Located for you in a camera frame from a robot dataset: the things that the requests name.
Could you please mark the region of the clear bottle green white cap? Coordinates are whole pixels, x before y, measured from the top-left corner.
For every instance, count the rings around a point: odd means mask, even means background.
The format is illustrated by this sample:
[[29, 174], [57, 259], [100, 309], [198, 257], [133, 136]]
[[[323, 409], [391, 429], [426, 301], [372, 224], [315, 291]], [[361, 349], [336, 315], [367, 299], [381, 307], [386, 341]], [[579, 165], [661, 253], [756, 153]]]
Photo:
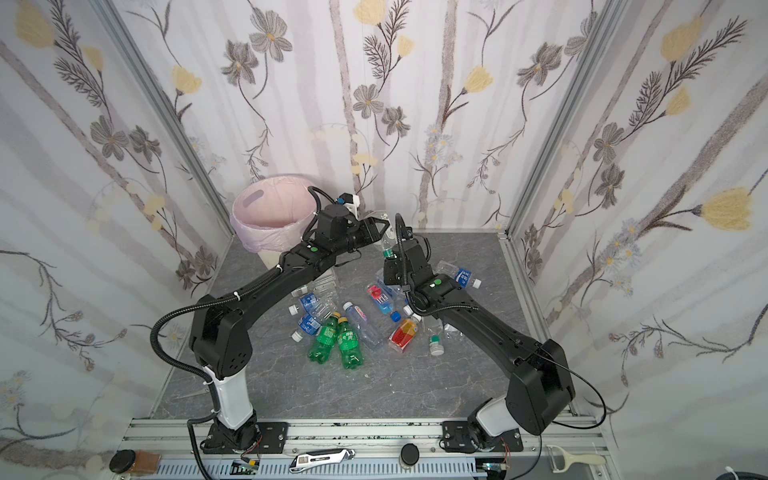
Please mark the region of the clear bottle green white cap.
[[388, 257], [392, 254], [392, 249], [397, 245], [394, 220], [383, 210], [372, 212], [370, 217], [388, 222], [387, 228], [381, 234], [381, 239], [376, 243], [382, 255]]

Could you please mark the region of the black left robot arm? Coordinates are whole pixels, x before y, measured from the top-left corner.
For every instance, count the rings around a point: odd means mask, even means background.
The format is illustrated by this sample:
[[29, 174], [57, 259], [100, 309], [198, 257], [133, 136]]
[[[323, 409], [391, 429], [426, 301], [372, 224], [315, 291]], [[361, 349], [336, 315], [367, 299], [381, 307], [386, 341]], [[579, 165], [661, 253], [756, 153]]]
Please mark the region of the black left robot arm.
[[[202, 379], [211, 396], [211, 412], [186, 423], [191, 451], [203, 478], [209, 478], [210, 473], [195, 436], [196, 426], [210, 423], [211, 436], [220, 439], [227, 453], [246, 452], [261, 438], [245, 377], [253, 354], [250, 328], [298, 287], [337, 266], [339, 256], [379, 242], [390, 225], [382, 218], [357, 218], [347, 207], [346, 194], [333, 198], [315, 186], [308, 192], [315, 203], [311, 221], [299, 243], [281, 253], [274, 267], [243, 288], [220, 297], [207, 295], [193, 305], [173, 310], [151, 327], [149, 342], [157, 357]], [[159, 340], [161, 330], [171, 320], [186, 314], [193, 317], [189, 348], [196, 358], [194, 364], [169, 355]]]

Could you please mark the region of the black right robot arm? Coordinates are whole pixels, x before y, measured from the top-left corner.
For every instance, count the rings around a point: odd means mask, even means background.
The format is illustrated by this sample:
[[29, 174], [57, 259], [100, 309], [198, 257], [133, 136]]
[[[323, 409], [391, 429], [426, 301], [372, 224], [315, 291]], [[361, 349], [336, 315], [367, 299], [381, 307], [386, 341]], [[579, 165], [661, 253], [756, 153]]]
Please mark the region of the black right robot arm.
[[540, 342], [519, 332], [482, 307], [458, 281], [435, 272], [426, 244], [399, 214], [394, 230], [396, 246], [385, 258], [385, 282], [399, 285], [418, 315], [440, 319], [463, 333], [509, 380], [504, 396], [482, 404], [468, 418], [475, 445], [483, 448], [489, 439], [516, 429], [540, 436], [552, 424], [585, 430], [585, 425], [556, 420], [575, 399], [573, 379], [584, 379], [569, 368], [564, 349], [552, 339]]

